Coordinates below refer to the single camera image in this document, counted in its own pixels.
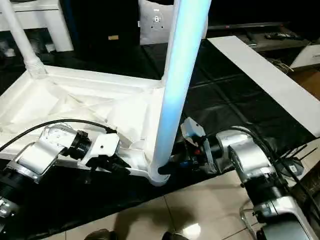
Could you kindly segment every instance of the white plastic frame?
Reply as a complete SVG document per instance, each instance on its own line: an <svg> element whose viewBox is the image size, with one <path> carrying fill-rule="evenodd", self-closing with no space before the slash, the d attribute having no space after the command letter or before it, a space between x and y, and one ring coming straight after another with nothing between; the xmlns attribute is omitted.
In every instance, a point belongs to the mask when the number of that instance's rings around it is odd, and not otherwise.
<svg viewBox="0 0 320 240"><path fill-rule="evenodd" d="M169 175L160 175L158 168L168 162L172 152L210 3L175 0L164 76L156 81L43 66L31 50L9 0L0 0L27 68L0 96L0 143L32 125L57 118L98 121L118 131L118 154L131 165L132 175L146 177L156 186L165 184ZM85 128L92 136L99 131L79 124L71 126ZM8 147L0 158L11 159L37 134ZM70 159L60 162L66 161L73 165Z"/></svg>

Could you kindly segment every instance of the tile floor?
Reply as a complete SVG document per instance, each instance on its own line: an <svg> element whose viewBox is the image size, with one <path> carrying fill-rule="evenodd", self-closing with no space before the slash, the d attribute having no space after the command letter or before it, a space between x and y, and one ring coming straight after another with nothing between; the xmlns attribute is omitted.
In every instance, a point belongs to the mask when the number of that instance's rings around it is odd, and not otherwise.
<svg viewBox="0 0 320 240"><path fill-rule="evenodd" d="M308 144L299 157L315 147L320 147L320 139ZM303 160L305 172L318 160L320 149ZM194 223L201 227L199 240L251 240L239 217L239 208L247 199L237 174L232 171L46 240L83 240L102 228L115 230L119 240L161 240L165 231ZM249 219L255 230L260 228L254 217Z"/></svg>

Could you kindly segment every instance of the electrical cable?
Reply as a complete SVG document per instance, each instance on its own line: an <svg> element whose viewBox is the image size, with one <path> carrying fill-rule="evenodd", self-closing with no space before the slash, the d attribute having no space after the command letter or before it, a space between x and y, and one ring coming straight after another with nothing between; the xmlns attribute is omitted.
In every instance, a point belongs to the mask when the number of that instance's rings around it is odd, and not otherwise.
<svg viewBox="0 0 320 240"><path fill-rule="evenodd" d="M17 141L18 139L22 138L23 136L27 135L28 133L36 130L36 129L39 129L39 128L42 128L42 127L45 127L47 125L50 125L50 124L57 124L57 123L83 123L83 124L89 124L89 125L93 125L93 126L96 126L96 127L100 127L100 128L103 128L105 129L105 131L107 133L117 133L116 130L113 130L111 129L110 127L107 127L105 125L102 125L100 123L97 123L97 122L94 122L94 121L88 121L88 120L81 120L81 119L69 119L69 118L66 118L66 119L57 119L57 120L52 120L52 121L47 121L47 122L44 122L44 123L41 123L39 125L36 125L36 126L33 126L31 128L29 128L28 130L20 133L18 136L15 136L13 139L11 139L10 141L8 141L7 143L5 143L4 145L2 145L0 147L0 152L2 152L6 147L8 147L9 145L13 144L15 141Z"/></svg>
<svg viewBox="0 0 320 240"><path fill-rule="evenodd" d="M251 136L254 140L257 141L257 144L259 145L259 147L269 154L270 158L271 158L271 162L275 163L276 160L279 160L280 163L283 165L283 167L285 168L285 170L287 170L288 173L290 173L290 175L292 176L292 178L294 179L294 181L300 186L300 188L302 189L302 191L308 196L309 200L311 201L312 205L314 206L314 209L316 211L316 214L318 216L320 216L320 208L318 206L318 204L316 203L315 199L313 198L312 194L309 192L309 190L300 182L299 178L292 172L292 170L290 169L290 167L285 164L282 160L281 157L279 157L277 155L277 153L271 148L271 146L269 145L269 143L264 140L263 138L260 138L259 136L257 136L256 134L254 134L253 132L240 128L240 127L230 127L230 130L238 130L240 132L244 132L246 134L248 134L249 136Z"/></svg>

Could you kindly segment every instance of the white table leg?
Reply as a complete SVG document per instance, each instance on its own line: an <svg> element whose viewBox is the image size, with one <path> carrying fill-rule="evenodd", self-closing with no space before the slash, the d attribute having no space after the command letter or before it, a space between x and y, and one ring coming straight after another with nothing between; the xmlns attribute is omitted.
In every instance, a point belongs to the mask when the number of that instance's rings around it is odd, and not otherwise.
<svg viewBox="0 0 320 240"><path fill-rule="evenodd" d="M73 51L73 45L60 10L43 11L48 31L57 52Z"/></svg>

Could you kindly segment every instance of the white pole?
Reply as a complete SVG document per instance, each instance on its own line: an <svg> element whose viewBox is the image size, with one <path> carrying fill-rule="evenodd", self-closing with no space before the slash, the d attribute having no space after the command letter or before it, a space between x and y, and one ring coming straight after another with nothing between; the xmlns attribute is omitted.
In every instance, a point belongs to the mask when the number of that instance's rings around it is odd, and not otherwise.
<svg viewBox="0 0 320 240"><path fill-rule="evenodd" d="M26 69L33 78L39 79L45 77L45 67L31 47L26 33L22 29L9 0L0 0L0 11L10 27L15 43L23 56Z"/></svg>
<svg viewBox="0 0 320 240"><path fill-rule="evenodd" d="M191 75L195 66L211 0L175 0L174 17L169 38L165 85L153 160L149 176L165 184L169 176L160 175L171 155Z"/></svg>

